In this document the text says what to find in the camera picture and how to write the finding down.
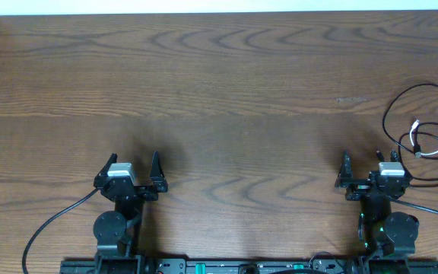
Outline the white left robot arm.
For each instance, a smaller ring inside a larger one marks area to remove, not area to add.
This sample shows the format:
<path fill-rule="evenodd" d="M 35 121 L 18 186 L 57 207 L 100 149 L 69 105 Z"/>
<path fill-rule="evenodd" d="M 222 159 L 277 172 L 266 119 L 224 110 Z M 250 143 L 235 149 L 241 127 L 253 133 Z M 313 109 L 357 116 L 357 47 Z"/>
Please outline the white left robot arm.
<path fill-rule="evenodd" d="M 119 163 L 117 158 L 111 154 L 94 178 L 95 189 L 114 204 L 114 210 L 102 213 L 94 222 L 93 233 L 97 239 L 94 272 L 155 273 L 155 261 L 140 254 L 135 246 L 144 204 L 157 201 L 160 193 L 168 191 L 159 154 L 154 152 L 152 156 L 149 185 L 138 184 L 132 164 Z"/>

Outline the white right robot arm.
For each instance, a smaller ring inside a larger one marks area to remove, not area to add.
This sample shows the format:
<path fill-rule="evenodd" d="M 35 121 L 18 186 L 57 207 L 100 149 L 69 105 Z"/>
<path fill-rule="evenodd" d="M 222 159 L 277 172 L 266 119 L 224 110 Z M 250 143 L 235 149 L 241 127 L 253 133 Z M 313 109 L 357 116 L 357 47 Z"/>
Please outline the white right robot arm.
<path fill-rule="evenodd" d="M 156 272 L 175 274 L 214 273 L 414 273 L 422 269 L 420 262 L 409 262 L 415 253 L 419 221 L 413 215 L 392 211 L 412 181 L 398 154 L 391 160 L 381 160 L 378 169 L 368 178 L 356 179 L 351 157 L 344 153 L 335 187 L 346 190 L 345 199 L 360 203 L 357 233 L 365 245 L 365 254 L 347 260 L 327 259 L 321 252 L 308 260 L 297 261 L 239 261 L 239 260 L 182 260 L 158 261 Z"/>

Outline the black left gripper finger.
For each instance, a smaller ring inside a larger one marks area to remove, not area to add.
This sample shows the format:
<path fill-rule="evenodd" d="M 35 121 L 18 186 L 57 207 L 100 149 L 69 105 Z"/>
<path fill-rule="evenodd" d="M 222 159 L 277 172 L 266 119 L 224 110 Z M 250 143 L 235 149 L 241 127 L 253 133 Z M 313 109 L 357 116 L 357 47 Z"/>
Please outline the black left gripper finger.
<path fill-rule="evenodd" d="M 117 162 L 117 154 L 116 153 L 112 153 L 109 157 L 109 159 L 107 160 L 107 162 L 104 164 L 103 168 L 98 172 L 98 174 L 96 175 L 97 179 L 103 178 L 103 177 L 107 177 L 108 175 L 108 170 L 110 169 L 112 164 L 115 164 Z"/>
<path fill-rule="evenodd" d="M 160 156 L 157 151 L 153 153 L 151 162 L 150 179 L 155 186 L 166 186 L 166 177 L 160 165 Z"/>

